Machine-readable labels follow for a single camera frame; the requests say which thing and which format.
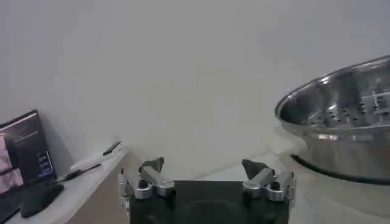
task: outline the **stainless steel bowl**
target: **stainless steel bowl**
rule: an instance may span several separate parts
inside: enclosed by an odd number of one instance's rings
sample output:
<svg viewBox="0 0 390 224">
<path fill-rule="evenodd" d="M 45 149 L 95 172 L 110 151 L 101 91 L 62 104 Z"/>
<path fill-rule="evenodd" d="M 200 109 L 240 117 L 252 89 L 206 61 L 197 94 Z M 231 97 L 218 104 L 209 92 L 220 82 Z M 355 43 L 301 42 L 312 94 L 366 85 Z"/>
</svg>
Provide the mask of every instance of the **stainless steel bowl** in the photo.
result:
<svg viewBox="0 0 390 224">
<path fill-rule="evenodd" d="M 308 164 L 390 181 L 390 55 L 314 79 L 285 96 L 275 115 L 306 142 L 299 156 Z"/>
</svg>

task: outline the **monitor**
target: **monitor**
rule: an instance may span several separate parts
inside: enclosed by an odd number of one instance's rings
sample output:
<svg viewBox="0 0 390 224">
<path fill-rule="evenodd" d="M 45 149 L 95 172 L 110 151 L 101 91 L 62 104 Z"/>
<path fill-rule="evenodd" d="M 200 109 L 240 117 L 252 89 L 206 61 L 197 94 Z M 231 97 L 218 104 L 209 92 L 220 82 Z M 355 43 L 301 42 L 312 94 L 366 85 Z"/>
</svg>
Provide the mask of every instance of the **monitor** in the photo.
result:
<svg viewBox="0 0 390 224">
<path fill-rule="evenodd" d="M 0 125 L 0 195 L 53 178 L 38 111 Z"/>
</svg>

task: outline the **white wall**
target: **white wall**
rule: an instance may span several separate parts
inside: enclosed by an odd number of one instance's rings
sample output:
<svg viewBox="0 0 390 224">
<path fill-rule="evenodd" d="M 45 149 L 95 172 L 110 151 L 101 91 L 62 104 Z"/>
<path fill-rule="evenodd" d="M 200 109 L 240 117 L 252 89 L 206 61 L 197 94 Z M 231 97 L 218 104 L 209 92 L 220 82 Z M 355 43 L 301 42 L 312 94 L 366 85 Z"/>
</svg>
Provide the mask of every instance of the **white wall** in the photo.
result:
<svg viewBox="0 0 390 224">
<path fill-rule="evenodd" d="M 60 170 L 120 137 L 202 175 L 279 147 L 272 110 L 293 87 L 388 54 L 389 7 L 0 0 L 0 122 L 39 109 Z"/>
</svg>

